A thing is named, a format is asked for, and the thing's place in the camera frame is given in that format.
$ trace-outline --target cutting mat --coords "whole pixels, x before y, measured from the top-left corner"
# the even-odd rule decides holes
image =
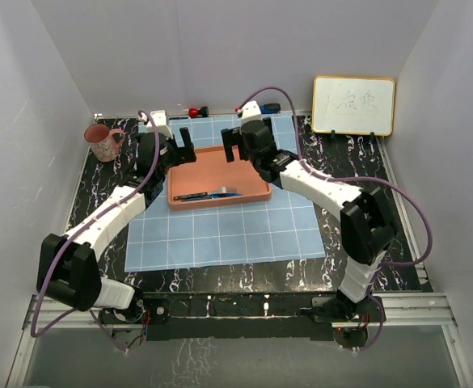
[[[271,115],[278,146],[295,152],[291,115]],[[187,127],[195,147],[222,143],[220,131],[239,125],[236,116],[170,120],[177,138]],[[129,224],[126,272],[247,264],[324,257],[311,201],[272,189],[272,199],[248,205],[172,212],[165,190]]]

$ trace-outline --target red object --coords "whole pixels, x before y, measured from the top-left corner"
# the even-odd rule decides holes
[[[198,116],[207,117],[209,116],[209,109],[207,107],[200,109],[190,108],[188,114],[192,119]]]
[[[198,116],[198,109],[189,108],[188,114],[191,118],[197,117]]]

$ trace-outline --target cable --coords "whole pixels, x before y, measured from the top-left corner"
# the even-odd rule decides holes
[[[134,345],[136,343],[136,341],[139,340],[140,338],[142,338],[143,336],[144,336],[143,334],[140,334],[136,338],[132,339],[132,342],[126,348],[130,349],[132,347],[132,345]]]
[[[150,167],[150,170],[148,171],[148,174],[146,174],[145,178],[141,181],[141,183],[135,188],[135,190],[133,192],[131,192],[125,198],[120,200],[119,203],[126,202],[127,200],[130,200],[133,196],[135,196],[137,193],[139,193],[142,190],[142,188],[148,183],[148,181],[150,180],[150,177],[152,176],[152,174],[155,171],[155,168],[157,167],[158,155],[159,155],[159,151],[160,151],[160,149],[158,147],[159,139],[158,139],[157,125],[155,124],[154,119],[152,118],[151,115],[148,115],[144,111],[139,111],[138,113],[139,113],[139,116],[141,116],[141,114],[144,114],[148,118],[148,120],[150,121],[150,123],[151,123],[151,125],[154,129],[154,135],[155,135],[154,160],[152,161],[152,165]],[[76,309],[71,309],[71,310],[66,311],[64,314],[59,315],[53,321],[48,323],[48,325],[46,327],[44,327],[44,328],[40,329],[38,332],[36,332],[36,325],[37,325],[37,322],[38,322],[38,319],[39,319],[40,308],[42,307],[42,301],[44,300],[45,293],[48,290],[49,282],[51,281],[51,277],[53,276],[55,268],[57,267],[57,264],[60,261],[61,257],[63,256],[65,250],[70,246],[70,244],[81,233],[83,233],[85,230],[89,229],[96,222],[96,220],[100,219],[102,216],[104,216],[105,214],[110,212],[112,209],[117,207],[117,205],[118,205],[118,203],[115,203],[115,204],[112,204],[112,205],[108,206],[105,210],[100,212],[96,216],[95,219],[91,219],[90,221],[88,221],[85,225],[83,225],[81,228],[79,228],[74,234],[72,234],[70,237],[68,237],[67,241],[64,242],[64,245],[62,245],[62,247],[58,250],[57,254],[55,255],[55,257],[54,257],[54,259],[51,263],[51,265],[49,266],[49,270],[46,273],[46,276],[44,278],[44,282],[42,283],[42,287],[40,287],[39,297],[36,301],[35,310],[33,311],[33,320],[32,320],[32,326],[31,326],[31,330],[30,330],[30,334],[33,338],[40,337],[47,330],[49,330],[56,323],[58,323],[62,318],[64,318],[65,316],[71,314],[72,312],[76,311]],[[116,345],[117,348],[119,348],[119,349],[126,352],[128,349],[125,346],[123,346],[122,344],[120,344],[119,342],[117,342],[115,339],[113,339],[112,336],[108,333],[107,329],[97,319],[97,317],[92,312],[92,310],[90,312],[91,312],[92,318],[94,319],[96,324],[99,326],[99,328],[103,331],[103,333],[105,333],[108,336],[108,338],[114,343],[114,345]]]
[[[348,177],[348,178],[333,178],[330,175],[326,175],[326,174],[324,174],[320,171],[317,171],[312,166],[310,166],[308,164],[308,162],[302,157],[301,146],[299,144],[298,117],[297,117],[297,114],[295,113],[294,103],[293,103],[292,99],[290,98],[290,96],[288,95],[288,93],[286,93],[286,91],[284,91],[280,87],[276,87],[276,86],[262,87],[261,89],[255,91],[249,97],[247,97],[247,99],[245,101],[243,101],[243,103],[240,104],[239,107],[236,108],[236,111],[238,111],[241,107],[243,107],[243,105],[248,103],[256,95],[258,95],[262,91],[266,91],[266,90],[279,91],[280,93],[282,93],[286,97],[286,99],[288,100],[288,102],[290,104],[290,109],[292,110],[292,116],[294,118],[295,145],[297,146],[297,150],[298,150],[298,158],[300,159],[300,163],[301,163],[302,168],[304,168],[304,170],[306,172],[310,173],[311,175],[315,176],[316,178],[319,178],[319,179],[322,179],[322,180],[327,180],[328,182],[347,183],[347,182],[365,182],[365,181],[369,181],[369,182],[375,182],[375,183],[383,184],[384,186],[387,186],[391,190],[394,190],[394,191],[398,192],[405,200],[407,200],[407,202],[409,204],[412,205],[412,207],[414,207],[414,209],[420,215],[421,221],[423,222],[424,228],[427,232],[427,247],[424,250],[423,255],[421,255],[421,257],[419,259],[416,259],[416,260],[413,260],[413,261],[410,261],[410,262],[406,262],[406,263],[382,262],[382,263],[380,263],[380,266],[381,267],[388,267],[388,266],[392,266],[392,267],[414,267],[415,265],[425,261],[429,257],[430,252],[431,252],[432,247],[433,247],[433,233],[432,233],[432,228],[430,227],[429,220],[426,217],[426,215],[424,214],[423,209],[402,188],[399,188],[399,187],[395,186],[394,184],[392,184],[391,182],[389,182],[387,180],[376,178],[376,177],[373,177],[373,176],[354,176],[354,177]]]
[[[379,301],[377,301],[372,294],[369,294],[367,296],[369,298],[370,301],[373,301],[376,306],[378,307],[378,309],[380,310],[380,326],[378,326],[378,330],[376,331],[376,333],[374,334],[374,337],[371,341],[369,341],[367,344],[365,344],[364,346],[362,346],[361,348],[359,348],[359,350],[366,350],[366,349],[369,349],[371,346],[374,345],[374,343],[376,341],[378,341],[378,338],[380,338],[380,334],[382,334],[382,329],[383,329],[383,321],[385,321],[385,309],[383,308],[383,305],[382,303],[380,303]]]
[[[122,352],[127,352],[129,350],[129,348],[126,348],[123,344],[119,343],[114,337],[112,337],[105,326],[99,321],[98,317],[96,317],[94,311],[89,310],[89,313],[91,313],[92,319],[94,319],[94,322],[98,325],[99,329],[112,341],[116,348],[120,349]]]

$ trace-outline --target black marble surface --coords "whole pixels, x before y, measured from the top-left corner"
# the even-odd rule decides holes
[[[378,143],[362,136],[337,136],[311,132],[310,116],[299,116],[303,155],[314,166],[335,177],[372,175],[387,179]],[[111,194],[120,182],[125,167],[135,157],[137,121],[135,119],[103,119],[99,123],[111,128],[123,128],[126,140],[120,156],[113,162],[98,162],[91,153],[80,179],[69,227],[91,214]],[[389,249],[386,260],[412,260],[407,238],[390,189],[385,193],[400,233]],[[203,268],[184,268],[152,272],[125,272],[125,253],[128,227],[109,244],[101,259],[99,270],[109,278],[137,285],[146,292],[247,293],[284,291],[333,291],[344,276],[346,257],[340,245],[340,225],[331,214],[315,206],[326,257],[273,263],[236,264]],[[414,268],[385,268],[379,274],[376,290],[421,290]]]

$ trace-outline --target utensil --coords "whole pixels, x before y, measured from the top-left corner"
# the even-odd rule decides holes
[[[231,186],[222,186],[211,192],[195,192],[193,194],[185,194],[183,196],[174,196],[173,200],[188,200],[190,198],[204,197],[204,196],[216,196],[220,194],[235,194],[237,192],[236,188]]]
[[[192,196],[191,198],[181,200],[181,202],[189,202],[191,200],[216,200],[217,198],[227,198],[228,196],[241,196],[241,194],[239,192],[226,192],[225,194],[213,194],[212,196]]]

